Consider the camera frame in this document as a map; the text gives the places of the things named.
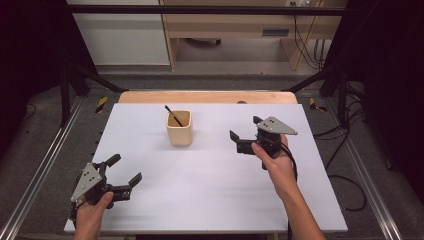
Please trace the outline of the person's right hand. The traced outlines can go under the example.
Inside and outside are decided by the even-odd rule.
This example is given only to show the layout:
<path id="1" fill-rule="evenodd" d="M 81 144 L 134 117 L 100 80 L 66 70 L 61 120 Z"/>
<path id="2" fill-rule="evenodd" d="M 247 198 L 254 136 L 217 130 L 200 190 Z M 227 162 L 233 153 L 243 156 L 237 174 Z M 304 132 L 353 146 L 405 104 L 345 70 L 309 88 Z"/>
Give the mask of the person's right hand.
<path id="1" fill-rule="evenodd" d="M 280 150 L 275 156 L 269 156 L 257 143 L 251 144 L 255 155 L 265 165 L 277 195 L 283 200 L 293 200 L 298 187 L 288 154 Z"/>

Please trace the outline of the white table board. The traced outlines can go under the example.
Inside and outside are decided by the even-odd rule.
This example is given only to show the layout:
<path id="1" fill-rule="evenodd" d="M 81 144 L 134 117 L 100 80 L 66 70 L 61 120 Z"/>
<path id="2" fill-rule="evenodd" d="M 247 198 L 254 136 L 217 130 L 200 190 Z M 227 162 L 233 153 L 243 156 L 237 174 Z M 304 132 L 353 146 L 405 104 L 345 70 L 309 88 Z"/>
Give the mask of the white table board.
<path id="1" fill-rule="evenodd" d="M 254 117 L 274 116 L 295 130 L 289 149 L 298 185 L 320 228 L 347 228 L 304 110 L 299 104 L 188 104 L 193 142 L 170 143 L 164 104 L 114 105 L 94 159 L 121 159 L 106 172 L 113 185 L 135 174 L 141 182 L 131 198 L 106 211 L 106 233 L 274 233 L 287 216 L 260 160 L 239 154 L 229 134 L 254 138 Z"/>

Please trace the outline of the person's left hand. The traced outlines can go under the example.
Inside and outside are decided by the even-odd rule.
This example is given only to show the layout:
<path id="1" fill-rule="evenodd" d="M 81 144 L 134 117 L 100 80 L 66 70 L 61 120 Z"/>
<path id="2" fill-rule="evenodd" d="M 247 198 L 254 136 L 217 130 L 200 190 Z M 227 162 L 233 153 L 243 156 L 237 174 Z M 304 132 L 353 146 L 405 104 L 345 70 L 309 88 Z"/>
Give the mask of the person's left hand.
<path id="1" fill-rule="evenodd" d="M 76 231 L 100 232 L 103 214 L 113 199 L 112 192 L 106 192 L 95 205 L 84 203 L 77 210 Z"/>

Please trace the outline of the beige square cup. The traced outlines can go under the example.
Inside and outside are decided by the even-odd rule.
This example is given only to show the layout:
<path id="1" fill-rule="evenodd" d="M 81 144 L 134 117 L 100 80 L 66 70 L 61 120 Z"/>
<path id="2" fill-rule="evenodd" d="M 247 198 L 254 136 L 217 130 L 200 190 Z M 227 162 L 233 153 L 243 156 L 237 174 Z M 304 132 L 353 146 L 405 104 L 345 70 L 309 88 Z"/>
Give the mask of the beige square cup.
<path id="1" fill-rule="evenodd" d="M 189 110 L 174 110 L 173 113 L 184 126 L 180 127 L 170 114 L 167 115 L 166 128 L 171 144 L 177 147 L 191 145 L 193 142 L 192 113 Z"/>

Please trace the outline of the black curved object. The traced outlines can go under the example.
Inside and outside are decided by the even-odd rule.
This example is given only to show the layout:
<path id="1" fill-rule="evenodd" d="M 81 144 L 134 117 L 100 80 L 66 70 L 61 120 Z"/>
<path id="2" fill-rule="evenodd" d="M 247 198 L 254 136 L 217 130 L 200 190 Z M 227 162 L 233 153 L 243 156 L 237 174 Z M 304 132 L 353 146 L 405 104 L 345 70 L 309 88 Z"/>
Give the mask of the black curved object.
<path id="1" fill-rule="evenodd" d="M 185 38 L 185 41 L 190 45 L 198 46 L 198 47 L 212 47 L 212 46 L 218 46 L 222 43 L 221 39 Z"/>

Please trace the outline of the black metal stand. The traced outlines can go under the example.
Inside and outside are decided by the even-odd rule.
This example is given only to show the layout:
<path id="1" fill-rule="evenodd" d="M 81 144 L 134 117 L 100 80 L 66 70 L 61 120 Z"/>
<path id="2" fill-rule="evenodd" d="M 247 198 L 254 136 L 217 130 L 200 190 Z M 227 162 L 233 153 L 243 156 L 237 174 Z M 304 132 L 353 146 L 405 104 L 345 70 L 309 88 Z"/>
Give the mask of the black metal stand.
<path id="1" fill-rule="evenodd" d="M 308 77 L 294 86 L 283 89 L 283 92 L 296 93 L 303 88 L 323 80 L 319 93 L 322 97 L 330 97 L 335 91 L 337 94 L 337 120 L 342 128 L 348 128 L 348 110 L 346 106 L 346 97 L 348 90 L 347 74 L 341 67 L 329 66 L 318 73 Z"/>
<path id="2" fill-rule="evenodd" d="M 65 126 L 71 118 L 69 87 L 72 87 L 78 96 L 87 96 L 90 90 L 86 79 L 91 79 L 115 93 L 126 92 L 125 88 L 107 81 L 97 72 L 90 71 L 80 65 L 71 64 L 64 67 L 59 74 L 62 109 L 61 127 Z"/>

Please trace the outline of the light wooden desk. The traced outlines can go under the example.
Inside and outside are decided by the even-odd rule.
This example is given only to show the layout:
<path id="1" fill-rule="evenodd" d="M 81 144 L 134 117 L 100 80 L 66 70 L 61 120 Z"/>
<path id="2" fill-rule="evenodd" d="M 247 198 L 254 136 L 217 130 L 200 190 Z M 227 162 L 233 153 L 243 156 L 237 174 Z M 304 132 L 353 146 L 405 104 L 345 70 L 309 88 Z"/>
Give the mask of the light wooden desk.
<path id="1" fill-rule="evenodd" d="M 344 8 L 348 0 L 159 0 L 166 5 L 253 6 L 253 7 L 323 7 Z M 210 15 L 165 14 L 167 36 L 171 39 L 195 38 L 276 38 L 292 70 L 297 70 L 306 55 L 311 39 L 333 39 L 339 16 L 292 15 Z M 286 37 L 263 37 L 263 29 L 289 29 Z"/>

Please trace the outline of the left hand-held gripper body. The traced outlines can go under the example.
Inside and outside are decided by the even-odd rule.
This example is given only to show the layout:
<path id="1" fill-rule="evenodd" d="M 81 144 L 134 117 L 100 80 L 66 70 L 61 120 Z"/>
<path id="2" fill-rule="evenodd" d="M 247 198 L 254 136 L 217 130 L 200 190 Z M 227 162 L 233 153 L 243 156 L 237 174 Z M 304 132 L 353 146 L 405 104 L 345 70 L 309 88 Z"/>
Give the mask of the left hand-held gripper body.
<path id="1" fill-rule="evenodd" d="M 132 180 L 122 186 L 107 183 L 106 169 L 114 164 L 115 161 L 88 163 L 76 183 L 70 198 L 71 203 L 76 207 L 83 203 L 96 205 L 107 192 L 113 193 L 112 202 L 129 200 L 133 189 Z"/>

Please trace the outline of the black curtain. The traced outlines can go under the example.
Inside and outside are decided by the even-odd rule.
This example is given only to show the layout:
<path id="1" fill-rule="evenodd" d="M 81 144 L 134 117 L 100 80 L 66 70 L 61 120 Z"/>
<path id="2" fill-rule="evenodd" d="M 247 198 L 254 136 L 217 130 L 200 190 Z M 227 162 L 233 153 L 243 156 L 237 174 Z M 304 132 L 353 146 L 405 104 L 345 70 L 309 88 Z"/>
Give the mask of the black curtain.
<path id="1" fill-rule="evenodd" d="M 96 68 L 66 0 L 0 0 L 0 161 L 29 99 L 59 84 L 65 62 Z"/>
<path id="2" fill-rule="evenodd" d="M 347 0 L 329 64 L 365 87 L 371 126 L 424 203 L 424 0 Z"/>

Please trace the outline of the yellow black tape strip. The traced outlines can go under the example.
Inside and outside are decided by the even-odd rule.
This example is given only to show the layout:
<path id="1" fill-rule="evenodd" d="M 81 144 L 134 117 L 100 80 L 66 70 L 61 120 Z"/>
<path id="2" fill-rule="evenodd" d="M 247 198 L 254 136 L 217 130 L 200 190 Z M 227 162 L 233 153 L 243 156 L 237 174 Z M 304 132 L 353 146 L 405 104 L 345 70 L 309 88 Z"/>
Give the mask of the yellow black tape strip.
<path id="1" fill-rule="evenodd" d="M 105 104 L 107 102 L 107 99 L 108 99 L 107 96 L 103 96 L 103 97 L 100 98 L 100 100 L 99 100 L 99 102 L 97 104 L 95 113 L 101 113 L 102 112 L 102 110 L 103 110 L 103 108 L 104 108 L 104 106 L 105 106 Z"/>
<path id="2" fill-rule="evenodd" d="M 310 109 L 312 109 L 312 110 L 317 110 L 317 111 L 320 111 L 320 112 L 327 112 L 327 108 L 318 106 L 316 104 L 314 98 L 309 98 L 309 106 L 310 106 Z"/>

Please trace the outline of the black pen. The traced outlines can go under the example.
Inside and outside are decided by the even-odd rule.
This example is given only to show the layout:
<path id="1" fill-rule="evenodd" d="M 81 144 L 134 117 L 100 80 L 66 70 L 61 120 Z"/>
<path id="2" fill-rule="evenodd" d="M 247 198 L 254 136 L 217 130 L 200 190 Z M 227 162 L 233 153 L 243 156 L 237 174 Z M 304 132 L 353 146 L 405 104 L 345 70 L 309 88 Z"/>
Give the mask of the black pen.
<path id="1" fill-rule="evenodd" d="M 177 116 L 173 113 L 173 111 L 167 105 L 164 105 L 164 108 L 168 111 L 168 113 L 173 117 L 173 119 L 178 123 L 178 125 L 180 127 L 183 127 L 184 126 L 181 123 L 181 121 L 177 118 Z"/>

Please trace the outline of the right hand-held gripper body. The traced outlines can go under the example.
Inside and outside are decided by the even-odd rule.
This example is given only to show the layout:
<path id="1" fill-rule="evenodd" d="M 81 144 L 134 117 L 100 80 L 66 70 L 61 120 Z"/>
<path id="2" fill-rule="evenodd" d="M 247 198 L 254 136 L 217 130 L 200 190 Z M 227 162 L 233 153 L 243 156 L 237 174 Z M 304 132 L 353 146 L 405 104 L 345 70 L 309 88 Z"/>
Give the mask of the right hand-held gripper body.
<path id="1" fill-rule="evenodd" d="M 255 125 L 257 127 L 256 138 L 254 140 L 240 138 L 240 140 L 235 143 L 237 152 L 254 155 L 254 151 L 251 146 L 252 143 L 260 145 L 271 157 L 275 156 L 280 150 L 283 150 L 291 159 L 293 168 L 297 169 L 296 162 L 291 151 L 281 140 L 282 134 L 296 135 L 297 132 L 273 116 L 263 119 L 261 123 Z"/>

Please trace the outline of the grey desk label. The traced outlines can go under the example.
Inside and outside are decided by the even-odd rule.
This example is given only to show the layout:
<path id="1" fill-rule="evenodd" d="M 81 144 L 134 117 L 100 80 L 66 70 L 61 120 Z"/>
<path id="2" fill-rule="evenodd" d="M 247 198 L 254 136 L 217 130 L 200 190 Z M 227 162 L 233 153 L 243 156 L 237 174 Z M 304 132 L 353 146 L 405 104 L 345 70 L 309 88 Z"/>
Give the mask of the grey desk label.
<path id="1" fill-rule="evenodd" d="M 263 29 L 263 37 L 286 37 L 290 33 L 289 29 Z"/>

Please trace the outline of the white cabinet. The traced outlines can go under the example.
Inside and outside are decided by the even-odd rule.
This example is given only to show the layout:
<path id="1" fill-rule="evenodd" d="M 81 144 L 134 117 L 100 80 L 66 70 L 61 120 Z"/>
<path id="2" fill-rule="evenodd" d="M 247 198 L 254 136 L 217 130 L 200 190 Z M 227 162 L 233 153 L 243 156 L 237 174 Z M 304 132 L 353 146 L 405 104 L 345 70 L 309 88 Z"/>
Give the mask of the white cabinet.
<path id="1" fill-rule="evenodd" d="M 74 14 L 96 66 L 169 65 L 160 14 Z"/>

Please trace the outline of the wooden table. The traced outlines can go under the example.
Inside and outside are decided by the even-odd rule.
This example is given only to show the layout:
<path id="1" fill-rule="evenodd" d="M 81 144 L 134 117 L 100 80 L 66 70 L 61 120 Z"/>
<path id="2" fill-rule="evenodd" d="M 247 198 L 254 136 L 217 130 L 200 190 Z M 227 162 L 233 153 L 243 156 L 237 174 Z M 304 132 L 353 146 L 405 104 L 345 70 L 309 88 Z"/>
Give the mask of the wooden table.
<path id="1" fill-rule="evenodd" d="M 296 96 L 281 91 L 127 91 L 119 103 L 297 104 Z"/>

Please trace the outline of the black horizontal frame bar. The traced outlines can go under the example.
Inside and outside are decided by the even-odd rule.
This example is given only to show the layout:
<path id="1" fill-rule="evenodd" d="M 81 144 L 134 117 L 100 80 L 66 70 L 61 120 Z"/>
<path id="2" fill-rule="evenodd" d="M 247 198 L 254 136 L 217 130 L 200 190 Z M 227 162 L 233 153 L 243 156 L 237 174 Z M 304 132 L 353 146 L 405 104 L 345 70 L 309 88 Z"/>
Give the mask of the black horizontal frame bar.
<path id="1" fill-rule="evenodd" d="M 194 5 L 67 5 L 71 13 L 343 16 L 344 8 Z"/>

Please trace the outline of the metal floor rail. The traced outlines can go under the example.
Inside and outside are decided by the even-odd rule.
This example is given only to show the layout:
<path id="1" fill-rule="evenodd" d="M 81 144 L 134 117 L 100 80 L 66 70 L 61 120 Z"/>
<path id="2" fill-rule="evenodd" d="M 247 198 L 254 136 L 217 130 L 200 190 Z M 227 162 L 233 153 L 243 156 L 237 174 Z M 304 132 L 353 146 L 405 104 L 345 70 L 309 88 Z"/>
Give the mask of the metal floor rail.
<path id="1" fill-rule="evenodd" d="M 360 107 L 359 103 L 356 103 L 356 101 L 358 100 L 348 102 L 345 107 L 342 107 L 342 110 L 345 110 L 346 113 L 341 115 L 347 117 L 348 126 L 351 126 L 349 125 L 351 123 L 350 121 L 353 121 L 349 120 L 350 117 L 354 116 L 353 118 L 356 119 L 359 114 L 363 114 L 362 107 Z M 325 103 L 327 104 L 329 112 L 336 123 L 338 121 L 341 122 L 338 117 L 338 107 L 336 106 L 336 101 L 325 99 Z M 379 189 L 377 188 L 377 185 L 372 179 L 370 172 L 365 166 L 364 161 L 354 144 L 352 134 L 353 130 L 350 128 L 349 134 L 345 135 L 346 140 L 343 146 L 345 147 L 345 152 L 349 157 L 358 182 L 367 197 L 367 206 L 372 209 L 374 217 L 379 225 L 379 228 L 381 229 L 382 234 L 384 235 L 385 240 L 402 240 L 402 235 L 398 229 L 398 226 L 395 223 Z"/>
<path id="2" fill-rule="evenodd" d="M 31 209 L 40 189 L 50 172 L 51 167 L 77 118 L 81 106 L 85 101 L 84 97 L 76 97 L 70 111 L 69 118 L 57 131 L 52 143 L 39 164 L 34 176 L 28 184 L 23 196 L 15 207 L 6 224 L 0 229 L 0 240 L 14 240 L 21 228 L 29 210 Z"/>

